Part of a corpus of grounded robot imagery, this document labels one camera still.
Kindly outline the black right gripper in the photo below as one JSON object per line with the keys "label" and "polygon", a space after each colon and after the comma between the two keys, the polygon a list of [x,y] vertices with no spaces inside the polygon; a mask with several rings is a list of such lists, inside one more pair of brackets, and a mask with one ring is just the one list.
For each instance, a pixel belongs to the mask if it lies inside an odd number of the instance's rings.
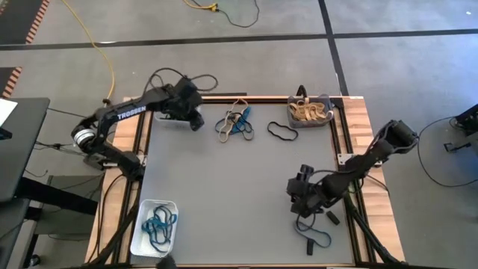
{"label": "black right gripper", "polygon": [[323,213],[328,208],[328,199],[322,186],[322,179],[310,183],[307,177],[298,176],[288,180],[287,194],[291,198],[291,212],[307,218]]}

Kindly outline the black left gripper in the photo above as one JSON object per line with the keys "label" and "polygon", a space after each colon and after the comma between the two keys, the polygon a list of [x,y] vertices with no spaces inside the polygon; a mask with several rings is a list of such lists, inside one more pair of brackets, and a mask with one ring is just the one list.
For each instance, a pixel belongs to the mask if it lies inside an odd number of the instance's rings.
{"label": "black left gripper", "polygon": [[173,119],[188,119],[192,130],[204,125],[202,115],[197,108],[202,104],[198,88],[189,78],[180,78],[175,85],[164,87],[167,100],[161,105],[161,113]]}

